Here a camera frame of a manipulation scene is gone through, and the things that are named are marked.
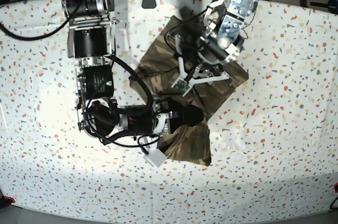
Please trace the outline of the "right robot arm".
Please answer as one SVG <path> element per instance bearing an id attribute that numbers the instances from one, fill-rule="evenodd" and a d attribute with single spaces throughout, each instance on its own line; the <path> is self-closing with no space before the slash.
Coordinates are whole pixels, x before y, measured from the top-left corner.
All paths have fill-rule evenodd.
<path id="1" fill-rule="evenodd" d="M 137 73 L 115 54 L 114 0 L 63 0 L 70 16 L 69 56 L 76 60 L 78 129 L 102 144 L 118 144 L 122 137 L 136 141 L 171 134 L 181 126 L 203 121 L 203 112 L 172 98 L 153 95 Z M 146 96 L 144 105 L 120 106 L 114 98 L 113 66 L 125 69 Z"/>

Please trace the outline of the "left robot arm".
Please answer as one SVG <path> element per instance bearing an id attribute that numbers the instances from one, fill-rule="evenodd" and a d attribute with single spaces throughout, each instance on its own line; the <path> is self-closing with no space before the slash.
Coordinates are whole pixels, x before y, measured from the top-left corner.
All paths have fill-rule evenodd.
<path id="1" fill-rule="evenodd" d="M 178 55 L 179 75 L 172 88 L 188 93 L 195 85 L 216 81 L 232 83 L 223 66 L 239 56 L 244 38 L 240 35 L 245 19 L 256 12 L 259 0 L 215 0 L 200 13 L 203 29 L 197 36 L 184 38 L 178 26 L 165 37 L 174 39 L 172 49 Z"/>

